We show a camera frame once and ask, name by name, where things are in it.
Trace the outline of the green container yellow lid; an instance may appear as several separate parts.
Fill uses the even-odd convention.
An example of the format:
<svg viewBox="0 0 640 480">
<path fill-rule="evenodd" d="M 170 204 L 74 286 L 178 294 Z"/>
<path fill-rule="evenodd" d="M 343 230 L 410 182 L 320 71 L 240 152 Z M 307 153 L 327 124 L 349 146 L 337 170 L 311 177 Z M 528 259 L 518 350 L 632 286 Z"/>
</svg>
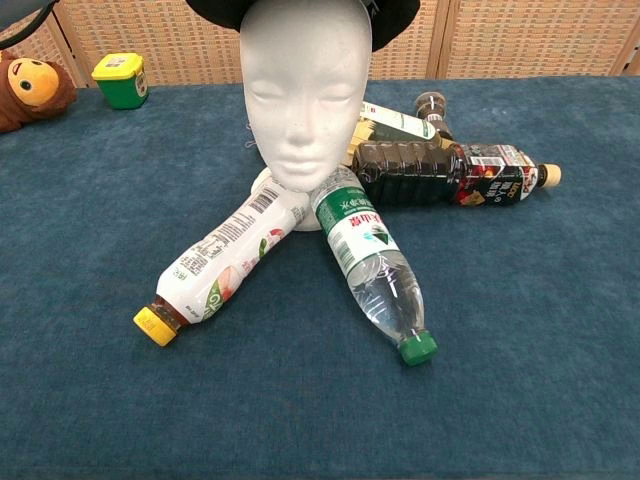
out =
<svg viewBox="0 0 640 480">
<path fill-rule="evenodd" d="M 116 110 L 137 109 L 149 95 L 144 59 L 137 53 L 107 54 L 94 67 L 92 78 Z"/>
</svg>

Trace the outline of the brown yellow plush monkey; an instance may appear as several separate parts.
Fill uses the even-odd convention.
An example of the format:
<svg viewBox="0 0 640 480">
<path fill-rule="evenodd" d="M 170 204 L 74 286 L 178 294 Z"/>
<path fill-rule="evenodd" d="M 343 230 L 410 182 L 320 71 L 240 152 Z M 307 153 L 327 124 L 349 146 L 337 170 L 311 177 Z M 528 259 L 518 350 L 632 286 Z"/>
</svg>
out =
<svg viewBox="0 0 640 480">
<path fill-rule="evenodd" d="M 0 133 L 9 133 L 66 112 L 76 88 L 58 63 L 0 51 Z"/>
</svg>

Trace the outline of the black baseball cap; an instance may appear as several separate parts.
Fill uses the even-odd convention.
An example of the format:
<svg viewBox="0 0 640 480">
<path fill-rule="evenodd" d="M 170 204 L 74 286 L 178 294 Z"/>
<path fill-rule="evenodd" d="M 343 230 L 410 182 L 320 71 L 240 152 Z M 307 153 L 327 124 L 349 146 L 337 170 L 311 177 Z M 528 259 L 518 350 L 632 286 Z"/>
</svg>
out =
<svg viewBox="0 0 640 480">
<path fill-rule="evenodd" d="M 242 20 L 260 0 L 185 0 L 204 20 L 240 32 Z M 372 27 L 372 51 L 383 49 L 403 33 L 419 12 L 420 0 L 359 0 Z"/>
</svg>

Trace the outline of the yellow tea bottle green label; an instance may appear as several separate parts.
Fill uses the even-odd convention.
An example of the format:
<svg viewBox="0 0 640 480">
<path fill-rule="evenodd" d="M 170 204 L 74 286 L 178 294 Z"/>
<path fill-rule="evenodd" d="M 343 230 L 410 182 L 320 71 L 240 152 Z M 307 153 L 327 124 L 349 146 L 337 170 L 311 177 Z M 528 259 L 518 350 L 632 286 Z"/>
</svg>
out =
<svg viewBox="0 0 640 480">
<path fill-rule="evenodd" d="M 342 164 L 352 164 L 356 148 L 366 141 L 427 141 L 446 148 L 454 143 L 433 123 L 369 102 L 363 102 L 360 116 Z"/>
</svg>

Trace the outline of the woven bamboo folding screen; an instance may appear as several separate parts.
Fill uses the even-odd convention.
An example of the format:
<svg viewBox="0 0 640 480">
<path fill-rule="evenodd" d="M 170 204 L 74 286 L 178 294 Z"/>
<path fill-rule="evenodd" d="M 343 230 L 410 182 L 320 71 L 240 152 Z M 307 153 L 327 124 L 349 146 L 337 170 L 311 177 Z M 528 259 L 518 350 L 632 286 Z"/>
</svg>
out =
<svg viewBox="0 0 640 480">
<path fill-rule="evenodd" d="M 152 85 L 241 79 L 239 36 L 185 0 L 59 0 L 13 54 L 61 64 L 93 85 L 107 54 L 133 52 Z M 421 0 L 371 60 L 373 80 L 640 75 L 640 0 Z"/>
</svg>

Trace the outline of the dark coffee bottle beige cap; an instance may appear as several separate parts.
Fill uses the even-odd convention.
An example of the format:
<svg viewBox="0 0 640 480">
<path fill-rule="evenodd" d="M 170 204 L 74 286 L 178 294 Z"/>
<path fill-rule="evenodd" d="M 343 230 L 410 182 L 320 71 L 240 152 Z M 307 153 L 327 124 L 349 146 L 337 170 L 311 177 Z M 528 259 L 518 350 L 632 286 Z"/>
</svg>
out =
<svg viewBox="0 0 640 480">
<path fill-rule="evenodd" d="M 351 169 L 373 202 L 393 206 L 509 206 L 562 178 L 558 165 L 536 164 L 508 144 L 370 141 L 356 148 Z"/>
</svg>

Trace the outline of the blue table cloth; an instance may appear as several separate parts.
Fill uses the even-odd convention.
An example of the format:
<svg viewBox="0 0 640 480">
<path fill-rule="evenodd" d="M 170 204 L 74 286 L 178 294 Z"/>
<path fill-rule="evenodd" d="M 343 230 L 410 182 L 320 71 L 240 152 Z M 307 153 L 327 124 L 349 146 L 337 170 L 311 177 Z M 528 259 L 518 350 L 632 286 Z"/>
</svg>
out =
<svg viewBox="0 0 640 480">
<path fill-rule="evenodd" d="M 155 87 L 0 134 L 0 480 L 640 479 L 640 77 L 370 82 L 443 93 L 463 142 L 558 164 L 510 208 L 382 210 L 439 352 L 404 364 L 321 233 L 210 320 L 133 323 L 262 168 L 238 85 Z"/>
</svg>

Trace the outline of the clear water bottle green cap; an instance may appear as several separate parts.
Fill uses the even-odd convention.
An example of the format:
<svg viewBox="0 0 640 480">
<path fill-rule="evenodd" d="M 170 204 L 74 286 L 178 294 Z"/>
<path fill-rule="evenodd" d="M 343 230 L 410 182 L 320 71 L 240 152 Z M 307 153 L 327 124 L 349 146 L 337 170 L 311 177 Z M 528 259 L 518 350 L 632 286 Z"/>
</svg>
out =
<svg viewBox="0 0 640 480">
<path fill-rule="evenodd" d="M 431 360 L 438 345 L 425 327 L 416 276 L 356 175 L 345 166 L 338 167 L 310 199 L 368 320 L 393 342 L 407 365 Z"/>
</svg>

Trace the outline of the white foam mannequin head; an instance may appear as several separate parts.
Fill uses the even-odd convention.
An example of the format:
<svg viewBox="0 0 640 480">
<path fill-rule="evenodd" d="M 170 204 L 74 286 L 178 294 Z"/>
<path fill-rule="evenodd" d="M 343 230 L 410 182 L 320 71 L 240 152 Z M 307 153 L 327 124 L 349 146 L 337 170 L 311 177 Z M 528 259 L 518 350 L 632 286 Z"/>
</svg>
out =
<svg viewBox="0 0 640 480">
<path fill-rule="evenodd" d="M 272 176 L 309 193 L 345 159 L 372 54 L 361 0 L 257 0 L 240 29 L 249 126 Z"/>
</svg>

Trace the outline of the white label bottle yellow cap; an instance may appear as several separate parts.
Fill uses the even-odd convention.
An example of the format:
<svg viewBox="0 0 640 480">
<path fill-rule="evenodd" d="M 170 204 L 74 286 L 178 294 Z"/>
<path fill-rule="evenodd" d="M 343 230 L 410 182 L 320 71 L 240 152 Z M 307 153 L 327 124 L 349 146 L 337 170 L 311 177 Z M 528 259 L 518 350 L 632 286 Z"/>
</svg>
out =
<svg viewBox="0 0 640 480">
<path fill-rule="evenodd" d="M 209 319 L 308 211 L 308 194 L 267 177 L 233 214 L 164 270 L 154 300 L 133 322 L 165 346 L 180 328 Z"/>
</svg>

